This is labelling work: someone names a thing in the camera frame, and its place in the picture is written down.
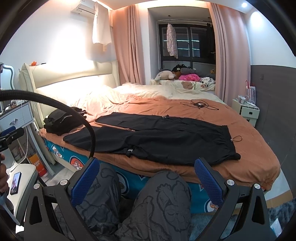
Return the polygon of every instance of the phone screen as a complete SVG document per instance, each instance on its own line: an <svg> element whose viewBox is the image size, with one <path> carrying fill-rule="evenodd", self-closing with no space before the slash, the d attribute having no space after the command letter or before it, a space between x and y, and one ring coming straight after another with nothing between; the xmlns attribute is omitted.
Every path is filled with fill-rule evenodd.
<svg viewBox="0 0 296 241"><path fill-rule="evenodd" d="M19 188L19 184L20 184L20 176L21 176L21 172L18 172L13 175L12 185L10 188L10 195L18 193L18 188Z"/></svg>

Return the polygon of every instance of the ceiling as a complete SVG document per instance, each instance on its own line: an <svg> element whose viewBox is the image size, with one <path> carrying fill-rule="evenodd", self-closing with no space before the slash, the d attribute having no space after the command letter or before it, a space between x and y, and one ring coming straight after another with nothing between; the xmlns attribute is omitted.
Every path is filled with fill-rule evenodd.
<svg viewBox="0 0 296 241"><path fill-rule="evenodd" d="M122 8L132 4L147 2L152 0L99 0L99 1L111 7L112 9L118 9L118 8ZM243 3L247 3L246 0L211 0L210 2L221 4L221 5L236 9L243 13L249 12L252 8L252 5L249 3L247 7L245 8L242 7Z"/></svg>
<svg viewBox="0 0 296 241"><path fill-rule="evenodd" d="M208 18L210 17L209 9L203 7L167 6L149 8L149 11L155 20L191 19L211 22L211 19Z"/></svg>

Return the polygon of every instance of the person's leg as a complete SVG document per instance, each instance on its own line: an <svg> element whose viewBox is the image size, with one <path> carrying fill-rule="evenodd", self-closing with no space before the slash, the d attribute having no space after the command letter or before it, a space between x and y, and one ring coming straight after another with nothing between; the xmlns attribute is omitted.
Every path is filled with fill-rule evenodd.
<svg viewBox="0 0 296 241"><path fill-rule="evenodd" d="M119 224L120 196L116 171L109 164L101 163L100 171L85 199L82 204L76 206L89 229L99 240L117 240L113 234ZM58 207L55 213L64 234L73 238Z"/></svg>
<svg viewBox="0 0 296 241"><path fill-rule="evenodd" d="M120 241L184 241L190 236L191 194L187 183L172 171L148 180L131 215L119 225Z"/></svg>

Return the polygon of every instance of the finger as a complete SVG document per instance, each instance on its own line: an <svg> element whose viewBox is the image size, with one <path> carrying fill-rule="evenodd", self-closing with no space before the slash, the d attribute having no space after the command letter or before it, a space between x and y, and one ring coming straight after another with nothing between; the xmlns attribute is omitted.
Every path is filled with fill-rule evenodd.
<svg viewBox="0 0 296 241"><path fill-rule="evenodd" d="M6 166L5 164L0 164L0 178L5 177L6 174Z"/></svg>
<svg viewBox="0 0 296 241"><path fill-rule="evenodd" d="M3 178L0 179L0 188L1 189L6 185L7 180L8 180L8 175L7 174L6 174L6 176L4 176Z"/></svg>
<svg viewBox="0 0 296 241"><path fill-rule="evenodd" d="M2 193L6 192L8 190L8 188L9 188L8 183L6 183L5 186L0 189L0 192L2 192Z"/></svg>

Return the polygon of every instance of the black braided cable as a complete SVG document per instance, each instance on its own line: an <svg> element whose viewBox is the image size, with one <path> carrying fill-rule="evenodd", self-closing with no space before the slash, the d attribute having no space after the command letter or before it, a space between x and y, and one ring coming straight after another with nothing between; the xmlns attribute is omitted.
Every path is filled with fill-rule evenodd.
<svg viewBox="0 0 296 241"><path fill-rule="evenodd" d="M60 109L62 111L65 111L66 113L71 114L72 116L76 117L81 121L82 124L85 125L85 127L88 129L90 135L91 135L91 151L89 154L89 158L94 156L94 150L95 150L95 145L96 145L96 136L94 133L93 128L91 125L88 123L86 119L84 119L83 116L78 114L74 109L70 108L69 106L55 100L52 98L49 98L44 95L40 95L34 92L29 92L29 91L21 91L21 90L4 90L0 91L0 101L5 101L5 100L29 100L29 101L34 101L42 104L46 104L52 107L55 107L57 109Z"/></svg>

